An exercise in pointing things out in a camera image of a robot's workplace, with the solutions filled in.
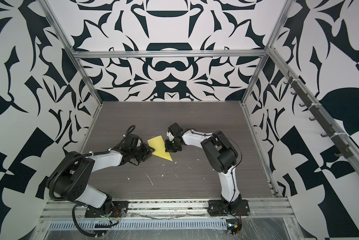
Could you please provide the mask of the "yellow square paper sheet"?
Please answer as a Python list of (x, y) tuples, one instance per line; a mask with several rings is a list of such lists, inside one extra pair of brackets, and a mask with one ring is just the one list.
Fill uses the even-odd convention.
[(167, 153), (165, 151), (165, 145), (164, 145), (164, 140), (162, 138), (162, 136), (157, 136), (154, 137), (152, 139), (149, 139), (147, 141), (148, 145), (154, 149), (153, 151), (153, 155), (157, 156), (159, 158), (168, 160), (168, 161), (172, 161), (172, 158), (170, 156), (170, 153)]

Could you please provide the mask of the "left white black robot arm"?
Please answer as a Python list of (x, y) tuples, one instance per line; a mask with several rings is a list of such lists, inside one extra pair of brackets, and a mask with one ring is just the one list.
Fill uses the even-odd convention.
[(112, 197), (88, 184), (92, 173), (131, 163), (138, 166), (152, 156), (154, 148), (134, 134), (126, 135), (115, 148), (102, 152), (68, 153), (46, 182), (49, 198), (89, 206), (103, 213), (113, 207)]

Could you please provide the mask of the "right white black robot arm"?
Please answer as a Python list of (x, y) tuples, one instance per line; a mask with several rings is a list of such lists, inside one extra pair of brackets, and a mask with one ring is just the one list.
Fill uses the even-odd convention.
[(221, 183), (221, 197), (226, 208), (236, 208), (242, 197), (236, 179), (238, 152), (229, 139), (221, 132), (201, 133), (194, 129), (181, 128), (173, 123), (167, 129), (165, 151), (176, 153), (182, 146), (194, 146), (203, 149), (211, 167), (218, 173)]

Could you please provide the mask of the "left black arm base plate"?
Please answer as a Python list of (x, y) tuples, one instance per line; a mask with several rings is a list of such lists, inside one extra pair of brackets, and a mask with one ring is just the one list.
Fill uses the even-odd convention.
[(129, 201), (107, 201), (104, 205), (97, 209), (88, 206), (85, 212), (85, 218), (118, 218), (125, 215), (128, 211)]

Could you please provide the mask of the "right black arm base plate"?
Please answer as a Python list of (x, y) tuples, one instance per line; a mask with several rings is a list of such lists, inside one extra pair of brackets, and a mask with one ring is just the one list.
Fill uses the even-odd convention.
[(238, 217), (248, 216), (250, 212), (249, 203), (247, 200), (236, 199), (232, 203), (226, 200), (209, 200), (208, 213), (211, 216), (227, 216), (233, 215)]

